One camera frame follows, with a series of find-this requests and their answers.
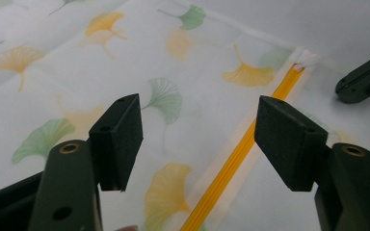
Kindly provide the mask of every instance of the black mechanical part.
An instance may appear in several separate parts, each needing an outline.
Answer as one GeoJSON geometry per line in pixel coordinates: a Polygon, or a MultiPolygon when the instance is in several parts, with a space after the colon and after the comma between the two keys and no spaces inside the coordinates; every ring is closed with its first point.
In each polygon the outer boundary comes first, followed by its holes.
{"type": "Polygon", "coordinates": [[[339,99],[348,104],[370,97],[370,61],[342,78],[335,87],[339,99]]]}
{"type": "Polygon", "coordinates": [[[143,140],[139,95],[117,100],[91,131],[53,147],[44,172],[0,191],[0,230],[102,230],[97,184],[126,189],[143,140]]]}
{"type": "Polygon", "coordinates": [[[319,129],[287,103],[260,97],[254,138],[285,185],[307,191],[312,182],[318,184],[315,202],[323,230],[370,230],[370,151],[348,143],[328,148],[326,132],[319,129]]]}

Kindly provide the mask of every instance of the ginkgo leaf print tablecloth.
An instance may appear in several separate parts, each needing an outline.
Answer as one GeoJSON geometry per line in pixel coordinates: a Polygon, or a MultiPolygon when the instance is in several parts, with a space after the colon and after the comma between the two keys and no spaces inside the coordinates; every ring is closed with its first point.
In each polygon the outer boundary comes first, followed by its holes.
{"type": "MultiPolygon", "coordinates": [[[[0,189],[42,171],[53,145],[86,139],[115,100],[139,93],[145,138],[126,192],[101,193],[104,228],[178,230],[250,127],[259,95],[291,101],[311,70],[294,64],[314,57],[185,2],[0,0],[0,189]]],[[[237,193],[199,230],[217,230],[237,193]]],[[[298,229],[317,227],[313,207],[299,207],[311,222],[298,229]]]]}

